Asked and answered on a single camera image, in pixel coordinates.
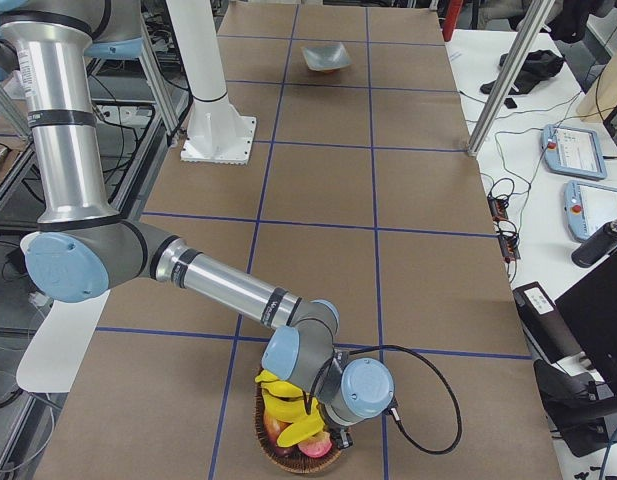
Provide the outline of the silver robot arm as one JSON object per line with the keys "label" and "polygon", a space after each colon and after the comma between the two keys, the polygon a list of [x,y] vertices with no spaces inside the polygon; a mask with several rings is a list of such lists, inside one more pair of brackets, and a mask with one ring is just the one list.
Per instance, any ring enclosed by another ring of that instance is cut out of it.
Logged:
{"label": "silver robot arm", "polygon": [[0,1],[0,40],[21,73],[45,211],[24,249],[34,283],[77,303],[147,277],[203,294],[273,330],[263,367],[296,386],[309,420],[290,422],[281,446],[347,430],[387,411],[394,382],[381,362],[334,346],[336,308],[306,301],[195,249],[179,236],[125,220],[106,195],[85,61],[145,52],[136,1]]}

